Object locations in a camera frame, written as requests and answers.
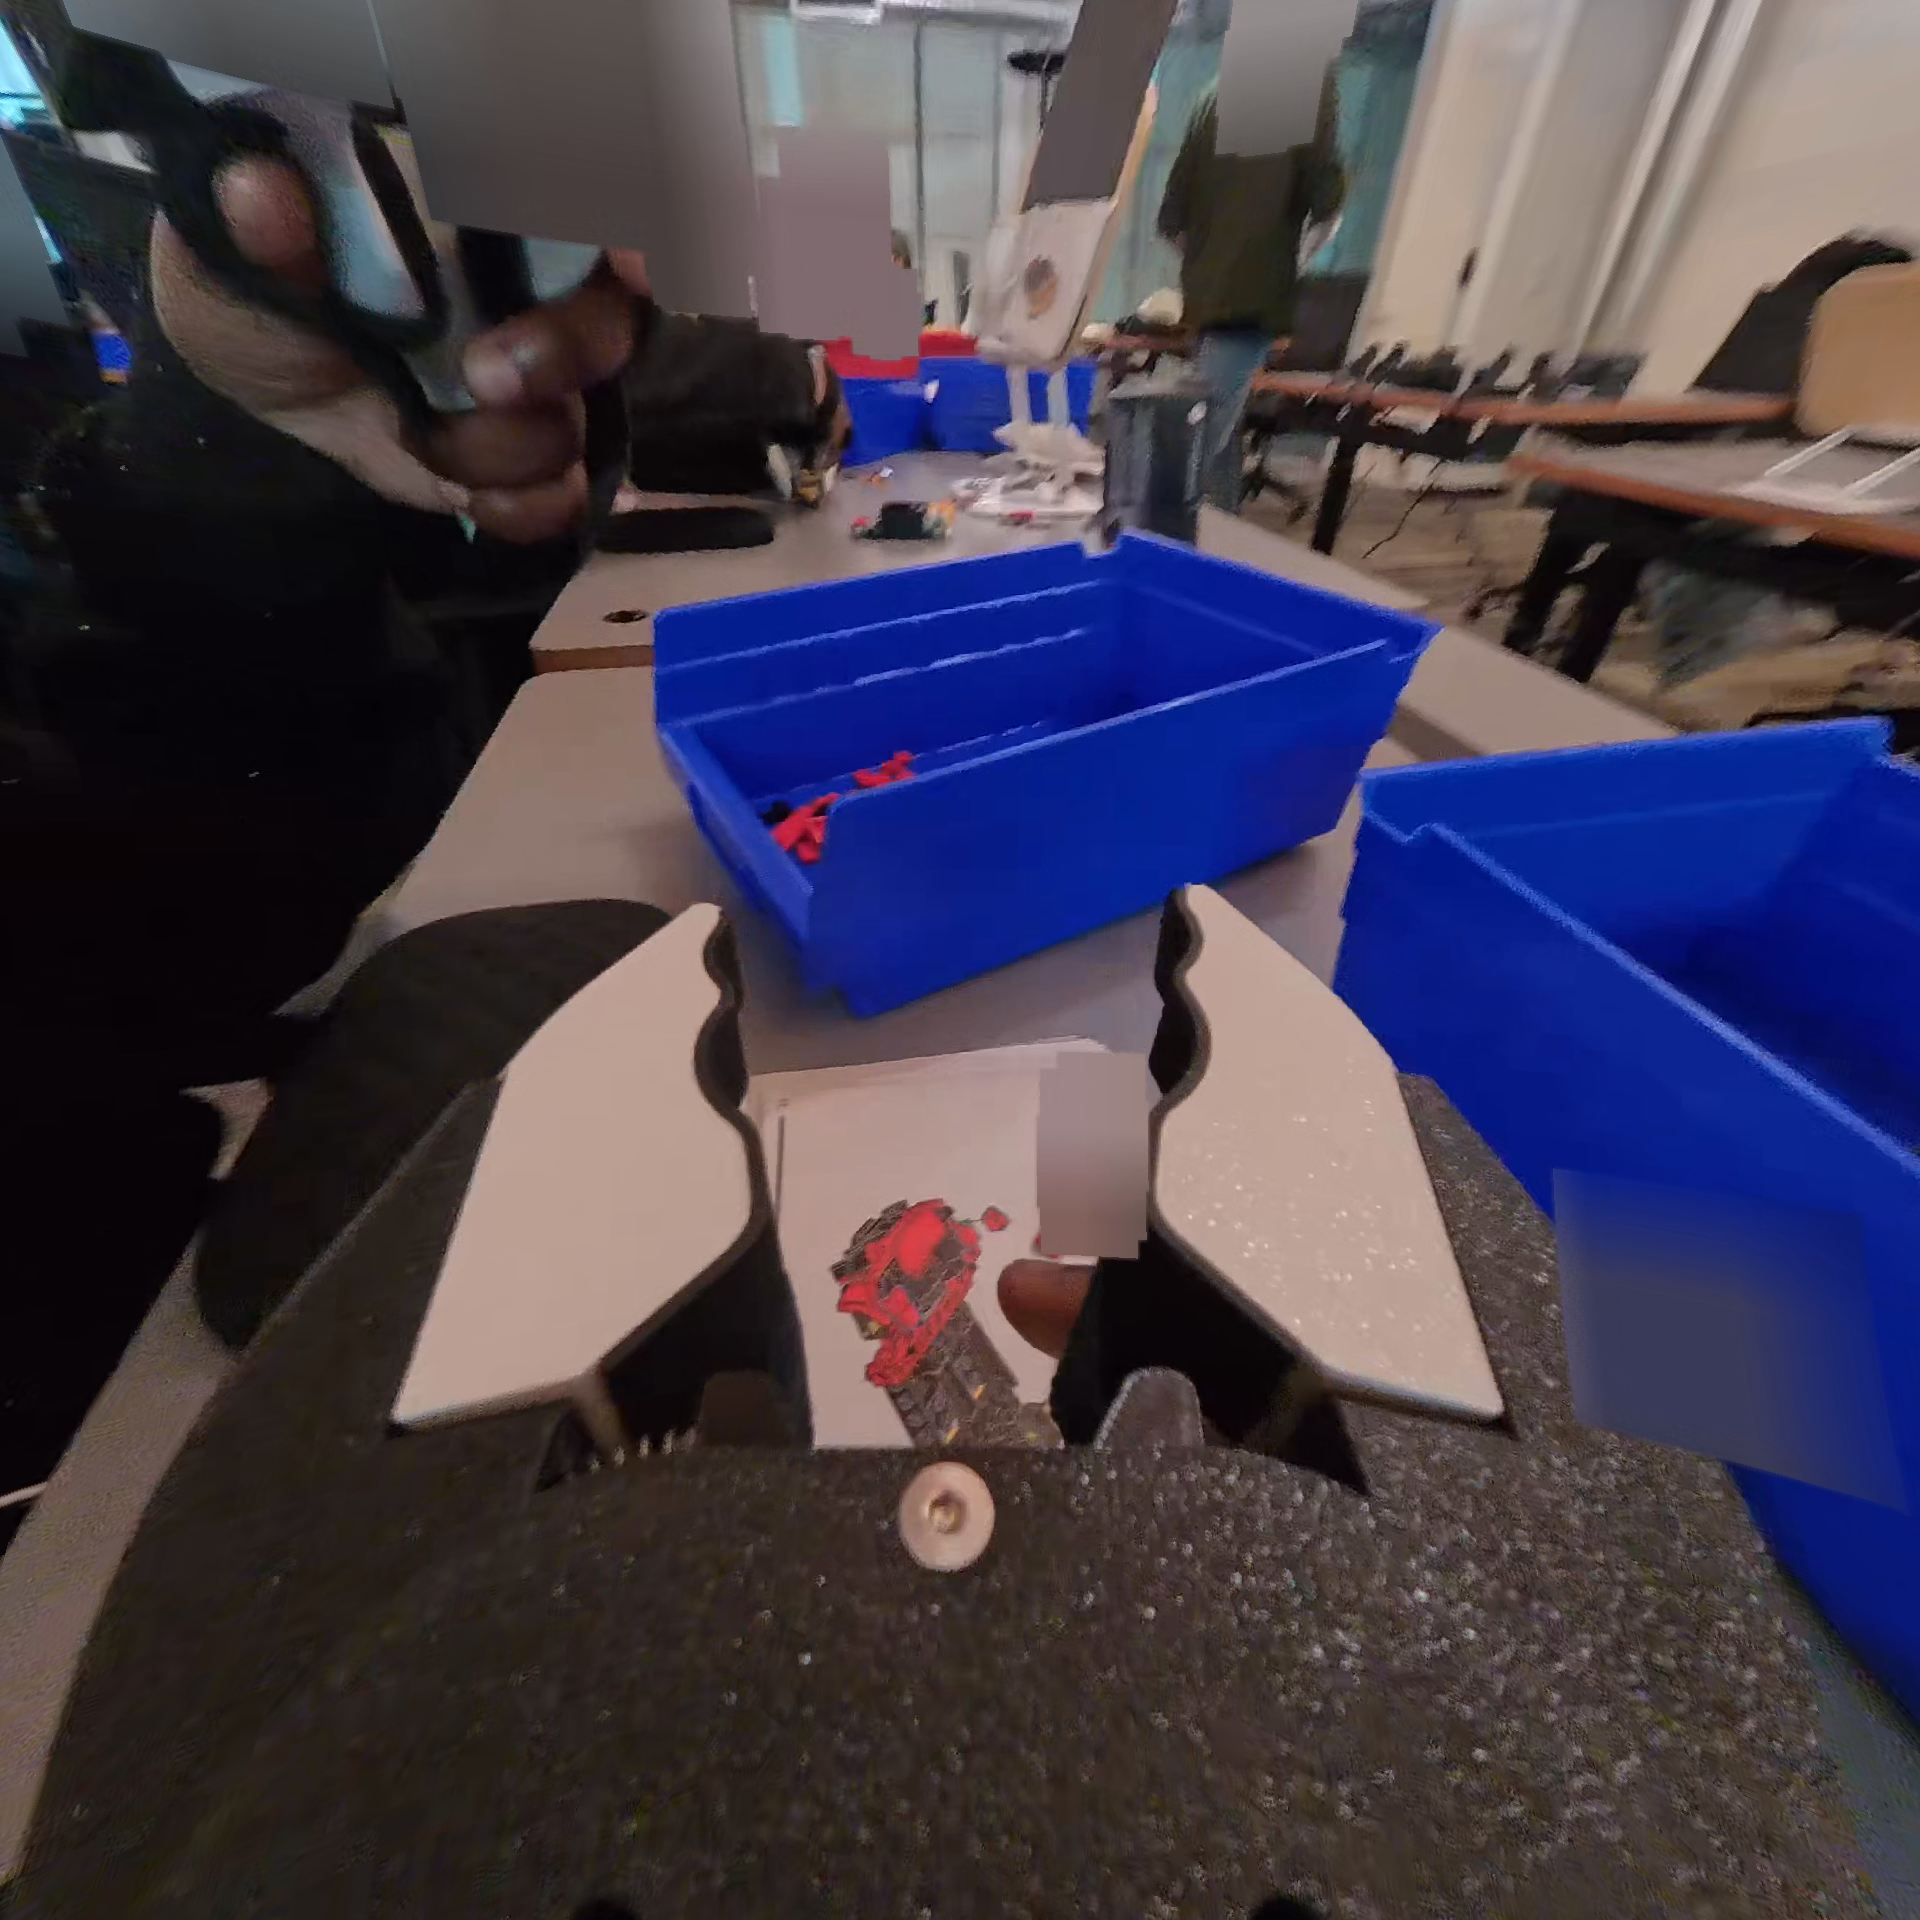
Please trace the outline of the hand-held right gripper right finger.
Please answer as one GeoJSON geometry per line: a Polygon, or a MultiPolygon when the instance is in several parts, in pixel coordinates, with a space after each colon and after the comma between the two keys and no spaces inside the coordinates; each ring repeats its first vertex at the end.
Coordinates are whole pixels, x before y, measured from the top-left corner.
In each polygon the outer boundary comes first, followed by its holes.
{"type": "Polygon", "coordinates": [[[1352,1407],[1502,1433],[1402,1077],[1223,893],[1167,898],[1146,1236],[1103,1258],[1050,1391],[1073,1447],[1352,1454],[1352,1407]]]}

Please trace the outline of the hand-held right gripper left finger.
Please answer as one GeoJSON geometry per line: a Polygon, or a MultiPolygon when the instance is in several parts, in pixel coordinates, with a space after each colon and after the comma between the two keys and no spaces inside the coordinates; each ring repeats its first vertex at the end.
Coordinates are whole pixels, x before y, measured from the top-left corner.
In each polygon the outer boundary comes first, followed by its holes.
{"type": "Polygon", "coordinates": [[[736,1418],[810,1447],[810,1369],[745,1113],[735,931],[679,913],[494,1083],[391,1421],[569,1407],[600,1454],[736,1418]]]}

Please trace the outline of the lego instruction booklet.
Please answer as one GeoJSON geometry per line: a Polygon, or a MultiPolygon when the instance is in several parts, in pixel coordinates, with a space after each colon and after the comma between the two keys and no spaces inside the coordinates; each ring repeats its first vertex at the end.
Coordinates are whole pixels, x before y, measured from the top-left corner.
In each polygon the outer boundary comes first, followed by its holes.
{"type": "Polygon", "coordinates": [[[1001,1274],[1141,1251],[1157,1097],[1144,1053],[1091,1039],[753,1083],[821,1449],[1065,1442],[1001,1274]]]}

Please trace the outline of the pile of red lego pieces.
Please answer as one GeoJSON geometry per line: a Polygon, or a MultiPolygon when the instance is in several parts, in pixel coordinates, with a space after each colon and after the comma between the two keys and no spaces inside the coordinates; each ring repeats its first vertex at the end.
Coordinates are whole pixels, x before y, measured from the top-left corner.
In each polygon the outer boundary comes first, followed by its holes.
{"type": "Polygon", "coordinates": [[[896,751],[869,765],[861,765],[826,786],[810,786],[790,798],[759,804],[759,823],[776,845],[803,869],[816,867],[826,854],[831,817],[846,799],[883,791],[918,777],[920,758],[912,751],[896,751]]]}

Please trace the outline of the person's left forearm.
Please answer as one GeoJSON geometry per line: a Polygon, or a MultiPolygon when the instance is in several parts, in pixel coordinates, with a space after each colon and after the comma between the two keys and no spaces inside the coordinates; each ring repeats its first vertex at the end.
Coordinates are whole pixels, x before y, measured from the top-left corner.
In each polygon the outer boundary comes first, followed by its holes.
{"type": "Polygon", "coordinates": [[[465,539],[245,417],[157,327],[22,505],[5,1067],[184,1083],[333,969],[470,767],[400,594],[465,539]]]}

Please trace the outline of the person's left hand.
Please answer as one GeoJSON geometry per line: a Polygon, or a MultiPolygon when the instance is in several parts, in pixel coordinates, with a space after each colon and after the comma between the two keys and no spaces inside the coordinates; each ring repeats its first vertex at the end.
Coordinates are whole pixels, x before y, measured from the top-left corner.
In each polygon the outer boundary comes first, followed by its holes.
{"type": "Polygon", "coordinates": [[[616,247],[565,299],[470,342],[470,412],[406,422],[334,340],[223,289],[166,213],[149,266],[161,332],[203,387],[375,495],[520,543],[586,514],[586,397],[629,365],[651,301],[645,253],[616,247]]]}

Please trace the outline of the person's right hand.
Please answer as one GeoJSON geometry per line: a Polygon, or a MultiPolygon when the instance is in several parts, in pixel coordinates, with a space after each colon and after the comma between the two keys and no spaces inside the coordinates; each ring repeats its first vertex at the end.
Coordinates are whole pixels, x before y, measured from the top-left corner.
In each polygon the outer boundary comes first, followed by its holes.
{"type": "Polygon", "coordinates": [[[997,1281],[1000,1309],[1030,1346],[1058,1361],[1073,1342],[1093,1277],[1091,1265],[1040,1258],[1010,1261],[997,1281]]]}

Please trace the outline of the black dimpled cushion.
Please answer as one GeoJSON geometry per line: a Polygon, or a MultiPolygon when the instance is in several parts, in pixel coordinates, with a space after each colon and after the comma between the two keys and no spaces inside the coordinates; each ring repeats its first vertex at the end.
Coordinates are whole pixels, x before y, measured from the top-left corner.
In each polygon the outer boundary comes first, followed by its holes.
{"type": "Polygon", "coordinates": [[[272,1082],[194,1258],[199,1316],[242,1350],[466,1089],[649,942],[648,903],[523,903],[379,947],[272,1082]]]}

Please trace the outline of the black rounded pad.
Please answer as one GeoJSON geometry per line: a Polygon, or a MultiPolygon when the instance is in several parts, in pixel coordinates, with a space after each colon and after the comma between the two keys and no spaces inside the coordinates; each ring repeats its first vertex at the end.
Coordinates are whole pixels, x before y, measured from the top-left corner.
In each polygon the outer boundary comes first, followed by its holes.
{"type": "Polygon", "coordinates": [[[776,518],[739,503],[696,503],[613,513],[592,534],[592,553],[613,558],[673,558],[768,546],[776,518]]]}

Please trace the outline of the dark board on stand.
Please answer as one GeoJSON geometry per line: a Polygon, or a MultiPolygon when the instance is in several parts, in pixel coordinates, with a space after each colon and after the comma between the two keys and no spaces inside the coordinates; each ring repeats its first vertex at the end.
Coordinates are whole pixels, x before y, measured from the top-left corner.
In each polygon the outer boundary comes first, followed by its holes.
{"type": "Polygon", "coordinates": [[[1176,3],[1086,3],[1019,205],[991,230],[968,324],[1005,373],[1001,460],[957,487],[968,517],[1085,525],[1105,457],[1075,422],[1067,365],[1085,342],[1157,115],[1154,77],[1176,3]]]}

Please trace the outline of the wooden-edged desk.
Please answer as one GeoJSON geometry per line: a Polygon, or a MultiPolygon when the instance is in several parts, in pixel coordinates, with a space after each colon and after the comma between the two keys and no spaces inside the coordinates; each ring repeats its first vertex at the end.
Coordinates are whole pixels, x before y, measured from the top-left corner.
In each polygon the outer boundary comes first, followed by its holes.
{"type": "Polygon", "coordinates": [[[1363,447],[1390,447],[1437,465],[1475,453],[1502,461],[1529,434],[1625,441],[1685,441],[1793,422],[1793,397],[1734,390],[1678,396],[1537,396],[1413,390],[1345,373],[1267,371],[1253,399],[1288,433],[1330,441],[1329,473],[1313,518],[1313,551],[1334,556],[1352,508],[1363,447]]]}
{"type": "Polygon", "coordinates": [[[1541,438],[1511,469],[1553,500],[1504,647],[1534,657],[1563,591],[1577,588],[1558,658],[1577,684],[1594,679],[1653,563],[1826,607],[1842,629],[1917,636],[1917,451],[1877,461],[1842,437],[1797,447],[1541,438]]]}

